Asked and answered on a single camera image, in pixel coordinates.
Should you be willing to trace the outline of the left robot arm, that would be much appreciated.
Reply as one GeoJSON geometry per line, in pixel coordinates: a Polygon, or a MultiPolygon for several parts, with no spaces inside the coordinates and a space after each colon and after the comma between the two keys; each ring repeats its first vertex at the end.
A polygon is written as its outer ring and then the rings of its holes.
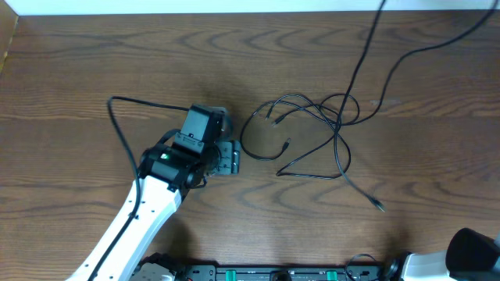
{"type": "Polygon", "coordinates": [[[128,280],[163,224],[190,190],[213,175],[239,172],[240,144],[230,139],[224,107],[192,105],[180,129],[146,149],[122,208],[71,280],[128,280]]]}

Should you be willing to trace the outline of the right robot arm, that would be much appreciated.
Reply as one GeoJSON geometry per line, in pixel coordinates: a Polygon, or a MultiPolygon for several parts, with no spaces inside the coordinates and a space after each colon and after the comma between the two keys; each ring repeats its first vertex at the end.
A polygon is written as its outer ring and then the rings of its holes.
{"type": "Polygon", "coordinates": [[[448,248],[430,254],[406,253],[382,275],[395,281],[499,281],[499,239],[469,228],[459,230],[448,248]]]}

